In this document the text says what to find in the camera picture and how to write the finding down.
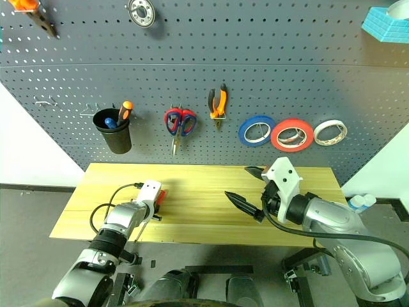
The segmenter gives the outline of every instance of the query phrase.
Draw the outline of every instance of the orange tool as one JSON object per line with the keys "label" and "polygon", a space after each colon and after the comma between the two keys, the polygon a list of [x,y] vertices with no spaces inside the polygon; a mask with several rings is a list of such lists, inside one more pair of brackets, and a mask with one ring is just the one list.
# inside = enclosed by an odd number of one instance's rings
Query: orange tool
{"label": "orange tool", "polygon": [[129,118],[133,107],[134,105],[131,103],[131,101],[126,100],[122,103],[120,114],[118,116],[118,127]]}
{"label": "orange tool", "polygon": [[57,37],[57,32],[54,26],[45,18],[39,10],[40,3],[37,0],[8,0],[16,12],[26,13],[37,26],[40,26],[50,36]]}
{"label": "orange tool", "polygon": [[210,118],[215,120],[215,126],[217,130],[220,130],[222,120],[226,119],[226,113],[224,107],[228,99],[228,91],[226,85],[222,83],[220,86],[220,100],[219,105],[215,107],[215,89],[212,88],[209,92],[208,105],[210,109]]}

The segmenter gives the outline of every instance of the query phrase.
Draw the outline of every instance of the black cable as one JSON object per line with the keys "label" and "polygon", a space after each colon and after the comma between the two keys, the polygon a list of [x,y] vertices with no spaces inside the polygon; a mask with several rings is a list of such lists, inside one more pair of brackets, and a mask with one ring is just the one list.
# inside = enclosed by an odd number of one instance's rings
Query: black cable
{"label": "black cable", "polygon": [[[343,233],[321,233],[321,232],[305,232],[302,230],[296,230],[296,229],[291,229],[287,228],[278,222],[274,221],[273,218],[271,217],[268,208],[267,208],[267,202],[263,197],[261,198],[261,203],[263,206],[263,212],[268,219],[270,223],[272,223],[275,227],[278,229],[292,233],[293,235],[303,235],[304,237],[312,237],[312,238],[325,238],[325,239],[340,239],[340,240],[362,240],[362,241],[371,241],[371,242],[377,242],[377,243],[382,243],[386,244],[389,246],[392,246],[393,248],[396,248],[400,250],[405,256],[409,259],[409,251],[407,251],[404,247],[400,246],[399,244],[396,244],[395,242],[378,238],[378,237],[372,237],[370,235],[350,235],[350,234],[343,234]],[[409,283],[409,272],[405,276],[405,283]]]}
{"label": "black cable", "polygon": [[109,208],[115,207],[115,205],[112,204],[112,201],[114,200],[114,197],[115,197],[116,193],[118,193],[120,190],[122,190],[122,189],[125,188],[125,187],[136,187],[136,188],[140,189],[142,186],[143,186],[143,182],[138,182],[138,183],[134,183],[134,184],[125,184],[125,185],[123,185],[123,186],[117,188],[117,190],[114,192],[114,194],[112,194],[111,199],[109,200],[109,203],[103,203],[103,204],[97,206],[97,207],[92,211],[91,215],[89,216],[89,225],[90,225],[90,227],[92,228],[92,230],[93,230],[95,233],[98,233],[98,230],[95,228],[94,222],[93,222],[93,218],[94,218],[95,212],[98,211],[98,209],[100,209],[100,208],[102,208],[102,207],[107,207],[107,210],[105,211],[105,217],[104,217],[104,219],[106,219],[107,216],[108,216],[108,213],[109,213]]}
{"label": "black cable", "polygon": [[334,257],[334,256],[332,256],[330,251],[327,250],[326,248],[320,248],[320,247],[317,246],[317,239],[316,238],[313,239],[313,246],[314,246],[314,248],[318,249],[319,251],[326,254],[327,256],[332,257],[332,258]]}
{"label": "black cable", "polygon": [[94,226],[94,222],[93,222],[94,214],[95,214],[96,211],[98,211],[99,208],[102,208],[102,207],[105,207],[105,206],[108,206],[108,208],[109,208],[109,207],[115,207],[115,205],[113,205],[112,203],[103,203],[102,205],[97,206],[97,207],[92,211],[91,215],[89,216],[89,225],[90,225],[90,227],[92,228],[92,230],[93,230],[95,233],[98,233],[98,230],[97,230],[97,229],[95,228],[95,226]]}
{"label": "black cable", "polygon": [[106,219],[107,216],[108,216],[109,208],[115,207],[115,206],[112,205],[112,201],[114,200],[114,197],[115,197],[116,193],[118,193],[120,190],[122,190],[122,189],[125,188],[125,187],[133,187],[133,186],[135,186],[135,185],[136,185],[136,184],[125,184],[125,185],[123,185],[123,186],[117,188],[117,190],[114,192],[114,194],[112,194],[111,199],[109,200],[109,203],[108,203],[109,205],[107,206],[107,210],[105,211],[105,217],[104,217],[104,219]]}

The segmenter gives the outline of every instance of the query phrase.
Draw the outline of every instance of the black cup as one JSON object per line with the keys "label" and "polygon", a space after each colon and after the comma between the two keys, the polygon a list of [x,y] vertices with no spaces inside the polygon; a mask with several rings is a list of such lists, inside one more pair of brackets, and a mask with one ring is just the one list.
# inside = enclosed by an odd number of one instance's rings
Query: black cup
{"label": "black cup", "polygon": [[117,122],[119,114],[120,110],[118,109],[104,109],[95,113],[93,117],[94,125],[101,132],[109,149],[114,154],[124,154],[132,147],[129,135],[129,120],[125,120],[115,129],[109,129],[105,124],[105,119],[108,117]]}

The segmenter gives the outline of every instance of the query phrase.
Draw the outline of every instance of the orange pliers handle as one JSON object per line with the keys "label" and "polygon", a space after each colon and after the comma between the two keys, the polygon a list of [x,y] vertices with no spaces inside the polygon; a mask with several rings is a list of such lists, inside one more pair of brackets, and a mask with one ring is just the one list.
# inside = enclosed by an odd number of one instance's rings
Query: orange pliers handle
{"label": "orange pliers handle", "polygon": [[39,3],[37,0],[8,0],[16,11],[35,11]]}
{"label": "orange pliers handle", "polygon": [[220,86],[220,101],[217,108],[215,107],[215,89],[212,88],[209,92],[208,105],[210,109],[210,118],[218,118],[224,115],[224,107],[226,106],[226,101],[228,99],[228,91],[226,85],[222,83]]}

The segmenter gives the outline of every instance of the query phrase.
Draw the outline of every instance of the scissors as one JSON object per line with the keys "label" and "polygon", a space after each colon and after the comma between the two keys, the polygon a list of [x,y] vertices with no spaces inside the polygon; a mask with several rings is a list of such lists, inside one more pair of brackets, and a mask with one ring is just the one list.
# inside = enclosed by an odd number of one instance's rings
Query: scissors
{"label": "scissors", "polygon": [[182,109],[181,106],[171,106],[164,115],[164,121],[167,130],[173,136],[172,156],[174,157],[180,144],[180,136],[188,136],[196,126],[196,114],[191,110]]}

